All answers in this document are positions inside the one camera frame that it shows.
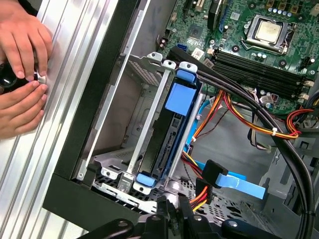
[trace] black ram slot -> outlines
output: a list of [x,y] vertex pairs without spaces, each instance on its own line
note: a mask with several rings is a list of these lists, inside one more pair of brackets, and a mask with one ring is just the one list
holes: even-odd
[[282,70],[266,66],[255,61],[247,60],[242,57],[231,55],[225,52],[218,53],[217,61],[226,62],[227,64],[231,62],[231,64],[234,66],[238,66],[250,71],[262,72],[262,74],[271,75],[272,77],[278,77],[281,81],[285,79],[289,79],[289,81],[295,81],[298,83],[302,81],[299,75],[290,72],[284,72]]
[[302,90],[303,76],[229,53],[217,53],[214,64],[213,70],[230,79],[249,87],[258,86],[284,98],[296,97]]
[[[242,81],[243,78],[247,77],[247,74],[244,73],[239,73],[237,72],[231,72],[225,68],[220,68],[220,69],[215,69],[217,72],[219,72],[220,74],[223,74],[224,76],[229,77],[230,79],[233,79],[235,81]],[[258,86],[261,89],[264,89],[266,91],[272,92],[274,94],[277,95],[281,95],[282,97],[286,97],[286,98],[291,98],[292,95],[296,94],[296,90],[294,89],[288,89],[285,88],[284,91],[281,91],[280,89],[282,89],[282,86],[279,85],[275,85],[275,84],[265,84],[263,83],[263,80],[257,81],[255,78],[254,79],[250,79],[251,77],[247,77],[245,81],[242,81],[243,85],[249,86],[249,87],[256,87]]]

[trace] metal bracket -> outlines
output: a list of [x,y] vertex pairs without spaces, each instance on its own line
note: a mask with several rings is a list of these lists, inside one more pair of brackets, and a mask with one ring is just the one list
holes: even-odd
[[198,67],[196,65],[188,63],[186,61],[181,62],[178,68],[181,70],[189,71],[194,74],[196,74],[198,70]]

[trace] ventilation holes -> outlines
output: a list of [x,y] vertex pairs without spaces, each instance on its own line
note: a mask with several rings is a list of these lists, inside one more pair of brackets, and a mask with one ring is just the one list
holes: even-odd
[[137,62],[133,62],[133,61],[129,61],[129,62],[147,83],[153,86],[159,86],[159,83],[153,73],[150,73],[147,70],[140,67],[140,65]]

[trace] black cable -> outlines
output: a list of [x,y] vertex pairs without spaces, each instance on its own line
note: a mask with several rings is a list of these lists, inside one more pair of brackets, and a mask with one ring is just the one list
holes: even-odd
[[192,179],[190,178],[190,175],[189,175],[188,170],[186,168],[186,163],[183,162],[183,165],[184,165],[184,169],[186,171],[186,174],[188,176],[188,179],[189,179],[190,183],[193,185],[193,188],[195,188],[195,184],[193,183]]
[[[238,87],[236,82],[233,82],[227,78],[221,80],[210,76],[205,72],[197,71],[197,73],[203,76],[200,77],[202,82],[208,83],[229,94],[242,98],[244,102],[252,108],[252,110],[265,126],[269,127],[270,129],[276,127],[278,132],[283,132],[271,115],[261,105],[259,105],[259,103],[257,103],[246,90],[242,90],[242,87]],[[311,175],[290,141],[275,136],[272,138],[292,172],[300,197],[302,199],[301,201],[304,213],[302,214],[302,222],[298,233],[299,237],[297,238],[310,239],[314,226],[315,213],[314,187]]]

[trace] perforated metal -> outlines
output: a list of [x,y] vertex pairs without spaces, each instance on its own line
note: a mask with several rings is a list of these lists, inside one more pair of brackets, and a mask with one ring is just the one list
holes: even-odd
[[133,59],[138,60],[138,58],[131,58],[129,60],[129,65],[135,69],[135,71],[142,77],[144,81],[146,81],[146,83],[158,87],[160,83],[156,79],[155,75],[152,72],[149,72],[147,69],[142,68],[140,64],[137,61],[133,61]]

